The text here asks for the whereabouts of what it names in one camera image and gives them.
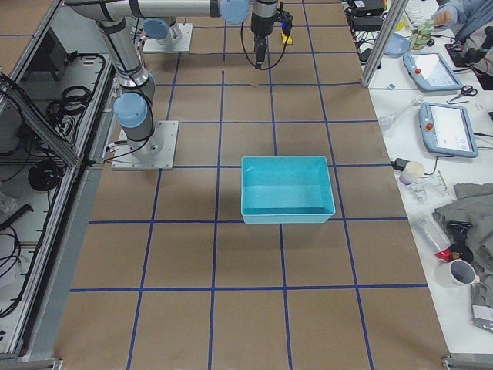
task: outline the tablet screen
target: tablet screen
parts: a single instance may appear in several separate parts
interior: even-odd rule
[[[457,85],[437,54],[411,55],[411,57],[428,85],[433,87]]]
[[[468,129],[462,111],[444,106],[431,106],[437,147],[471,152]]]

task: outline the person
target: person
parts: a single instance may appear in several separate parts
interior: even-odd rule
[[[493,1],[450,0],[431,17],[436,28],[453,28],[456,31],[455,39],[464,45],[464,50],[479,49],[486,37],[486,27],[493,26]],[[493,89],[493,51],[475,64],[475,68],[489,75],[484,78],[480,76],[480,82]]]

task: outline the coffee mug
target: coffee mug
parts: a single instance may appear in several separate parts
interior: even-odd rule
[[[456,288],[479,282],[475,269],[463,260],[453,260],[438,266],[434,276],[444,288]]]

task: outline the electronic equipment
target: electronic equipment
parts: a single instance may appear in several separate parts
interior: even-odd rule
[[[347,4],[349,14],[357,17],[380,16],[385,9],[382,0],[347,0]]]
[[[351,23],[354,31],[380,31],[384,21],[381,17],[353,17]]]
[[[454,71],[436,52],[405,53],[404,66],[416,85],[424,91],[448,91],[462,89]]]
[[[423,103],[419,109],[419,120],[428,151],[449,156],[478,156],[471,121],[463,106]]]
[[[469,48],[466,52],[460,43],[445,45],[447,53],[456,67],[466,67],[473,63],[479,63],[493,47],[493,27],[485,28],[485,40],[479,49]]]

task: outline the power adapter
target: power adapter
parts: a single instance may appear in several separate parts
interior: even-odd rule
[[[408,160],[403,160],[402,158],[396,158],[395,160],[391,160],[392,168],[396,171],[404,171],[406,164],[408,164]]]

